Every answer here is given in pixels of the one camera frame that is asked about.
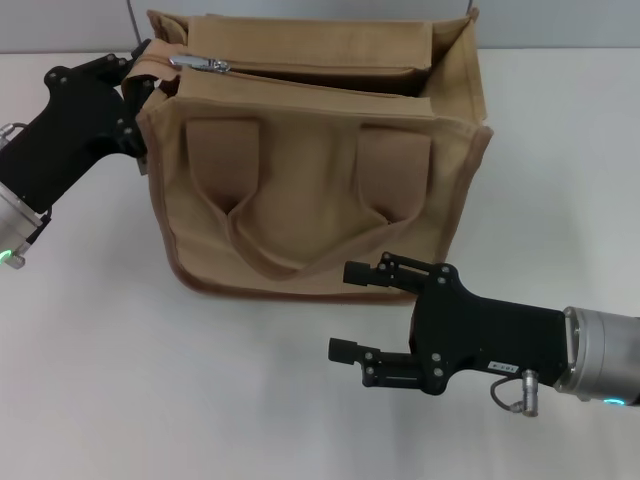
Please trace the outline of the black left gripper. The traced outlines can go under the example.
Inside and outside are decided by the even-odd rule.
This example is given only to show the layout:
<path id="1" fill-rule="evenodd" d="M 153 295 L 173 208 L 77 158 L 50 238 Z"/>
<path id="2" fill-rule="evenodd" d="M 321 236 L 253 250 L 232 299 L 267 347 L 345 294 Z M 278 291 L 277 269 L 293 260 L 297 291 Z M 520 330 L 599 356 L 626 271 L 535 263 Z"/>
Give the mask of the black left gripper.
<path id="1" fill-rule="evenodd" d="M 150 40 L 128 59 L 108 54 L 44 78 L 44 110 L 0 149 L 0 184 L 34 211 L 46 211 L 102 158 L 126 154 L 148 174 L 147 149 L 127 102 L 116 91 Z"/>

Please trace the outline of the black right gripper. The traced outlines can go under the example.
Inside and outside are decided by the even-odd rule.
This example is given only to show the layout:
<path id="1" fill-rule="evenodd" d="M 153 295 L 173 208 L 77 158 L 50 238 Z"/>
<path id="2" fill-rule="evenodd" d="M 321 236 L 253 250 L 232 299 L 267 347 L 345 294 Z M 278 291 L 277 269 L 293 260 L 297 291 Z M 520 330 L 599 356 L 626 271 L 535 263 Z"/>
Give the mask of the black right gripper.
<path id="1" fill-rule="evenodd" d="M 353 341 L 329 340 L 328 359 L 358 364 L 365 387 L 441 395 L 451 377 L 463 370 L 510 379 L 532 370 L 540 383 L 552 386 L 568 368 L 562 311 L 475 295 L 463 286 L 451 265 L 433 266 L 384 252 L 375 264 L 347 261 L 343 282 L 419 295 L 409 339 L 414 357 Z"/>

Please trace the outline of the khaki canvas food bag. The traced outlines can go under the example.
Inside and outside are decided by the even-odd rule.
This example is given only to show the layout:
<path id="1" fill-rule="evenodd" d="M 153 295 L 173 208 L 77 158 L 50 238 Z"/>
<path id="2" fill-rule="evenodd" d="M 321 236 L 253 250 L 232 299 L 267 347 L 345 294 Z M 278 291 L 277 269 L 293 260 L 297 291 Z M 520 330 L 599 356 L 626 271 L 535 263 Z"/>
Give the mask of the khaki canvas food bag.
<path id="1" fill-rule="evenodd" d="M 123 92 L 155 82 L 137 123 L 174 274 L 208 294 L 403 301 L 345 284 L 343 268 L 384 252 L 446 258 L 492 136 L 477 17 L 150 11 Z M 176 68 L 173 55 L 231 70 Z"/>

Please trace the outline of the silver metal zipper pull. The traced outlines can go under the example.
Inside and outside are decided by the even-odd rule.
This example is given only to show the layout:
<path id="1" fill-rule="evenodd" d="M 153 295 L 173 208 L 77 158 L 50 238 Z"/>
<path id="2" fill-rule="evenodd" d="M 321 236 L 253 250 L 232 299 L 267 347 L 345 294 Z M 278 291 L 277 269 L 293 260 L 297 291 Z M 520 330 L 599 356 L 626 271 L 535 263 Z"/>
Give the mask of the silver metal zipper pull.
<path id="1" fill-rule="evenodd" d="M 230 64 L 225 60 L 193 55 L 173 55 L 169 57 L 169 63 L 176 68 L 191 68 L 203 72 L 227 73 L 231 70 Z"/>

